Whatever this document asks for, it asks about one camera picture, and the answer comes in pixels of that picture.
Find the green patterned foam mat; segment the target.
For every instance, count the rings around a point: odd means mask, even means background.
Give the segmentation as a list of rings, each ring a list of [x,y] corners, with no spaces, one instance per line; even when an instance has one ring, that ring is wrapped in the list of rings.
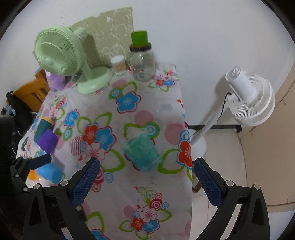
[[[74,23],[70,28],[82,27],[87,36],[84,40],[84,52],[93,68],[111,67],[110,59],[129,53],[131,33],[133,32],[133,9],[131,7],[101,13]]]

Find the green cup on jar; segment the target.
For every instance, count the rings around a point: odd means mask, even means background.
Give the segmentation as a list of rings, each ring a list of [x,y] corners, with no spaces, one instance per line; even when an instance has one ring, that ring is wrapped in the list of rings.
[[[139,30],[131,33],[133,47],[145,47],[148,45],[148,32]]]

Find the floral tablecloth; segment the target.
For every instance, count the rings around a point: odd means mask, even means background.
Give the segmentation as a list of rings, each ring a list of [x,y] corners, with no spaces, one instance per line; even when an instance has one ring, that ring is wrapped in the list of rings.
[[[192,154],[173,64],[157,67],[144,83],[127,71],[88,95],[76,80],[50,92],[20,140],[19,156],[44,154],[34,142],[44,117],[56,119],[53,162],[64,179],[90,158],[100,160],[82,205],[97,239],[189,239]]]

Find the white standing fan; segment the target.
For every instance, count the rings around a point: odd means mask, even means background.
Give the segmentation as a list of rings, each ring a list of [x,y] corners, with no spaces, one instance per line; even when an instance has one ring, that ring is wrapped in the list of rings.
[[[249,127],[259,126],[273,113],[275,93],[264,76],[248,76],[236,66],[226,73],[225,79],[231,91],[226,94],[225,100],[204,127],[190,137],[193,159],[205,155],[207,144],[204,135],[220,119],[225,110],[229,109],[235,121],[241,126]]]

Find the purple plush toy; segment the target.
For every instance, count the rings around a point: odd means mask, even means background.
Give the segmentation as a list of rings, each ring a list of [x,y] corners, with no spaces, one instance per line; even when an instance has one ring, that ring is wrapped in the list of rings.
[[[61,91],[65,88],[65,76],[55,75],[45,70],[46,80],[51,91]]]

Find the cotton swab container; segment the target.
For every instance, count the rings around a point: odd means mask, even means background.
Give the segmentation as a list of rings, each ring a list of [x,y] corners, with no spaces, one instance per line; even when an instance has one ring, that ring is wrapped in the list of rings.
[[[114,56],[110,59],[112,69],[116,75],[126,72],[126,61],[123,55]]]

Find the purple cup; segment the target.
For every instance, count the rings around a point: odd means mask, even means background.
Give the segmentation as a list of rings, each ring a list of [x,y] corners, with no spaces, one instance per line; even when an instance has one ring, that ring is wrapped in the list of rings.
[[[37,145],[46,153],[51,154],[54,152],[57,142],[57,135],[47,129],[37,140]]]

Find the blue cup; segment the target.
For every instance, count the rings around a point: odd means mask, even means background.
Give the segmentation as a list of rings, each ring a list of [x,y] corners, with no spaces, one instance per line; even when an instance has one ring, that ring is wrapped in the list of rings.
[[[37,168],[37,174],[55,184],[62,180],[62,170],[52,162]]]

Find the green desk fan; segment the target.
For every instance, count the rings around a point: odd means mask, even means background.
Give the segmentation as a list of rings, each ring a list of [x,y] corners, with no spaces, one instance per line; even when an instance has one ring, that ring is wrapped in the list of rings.
[[[105,87],[113,77],[111,69],[100,66],[91,68],[84,52],[86,30],[74,30],[57,25],[39,32],[34,42],[34,53],[39,65],[46,71],[60,76],[72,76],[82,71],[77,90],[83,95]]]

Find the dark teal cup orange rim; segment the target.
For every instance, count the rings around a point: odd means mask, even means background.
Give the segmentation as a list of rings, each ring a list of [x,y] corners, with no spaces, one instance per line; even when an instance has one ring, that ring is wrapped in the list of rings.
[[[42,117],[34,135],[34,142],[36,143],[39,138],[46,132],[46,130],[52,131],[55,125],[55,121],[50,117]]]

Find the wooden chair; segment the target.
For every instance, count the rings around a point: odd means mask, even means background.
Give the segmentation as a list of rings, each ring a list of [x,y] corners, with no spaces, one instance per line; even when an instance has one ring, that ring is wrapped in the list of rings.
[[[33,112],[38,112],[50,92],[46,74],[43,69],[35,74],[35,79],[21,87],[13,94],[22,100]]]

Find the beige door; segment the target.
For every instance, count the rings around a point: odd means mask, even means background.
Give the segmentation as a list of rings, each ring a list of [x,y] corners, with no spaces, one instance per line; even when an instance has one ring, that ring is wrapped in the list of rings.
[[[276,94],[270,118],[239,133],[247,184],[259,184],[270,208],[294,208],[294,68]]]

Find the teal scribbled clear plastic cup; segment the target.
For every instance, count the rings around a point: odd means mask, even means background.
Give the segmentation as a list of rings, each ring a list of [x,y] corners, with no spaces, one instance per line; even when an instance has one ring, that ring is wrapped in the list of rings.
[[[123,149],[128,159],[142,172],[155,169],[161,162],[161,156],[144,128],[137,129],[128,135]]]

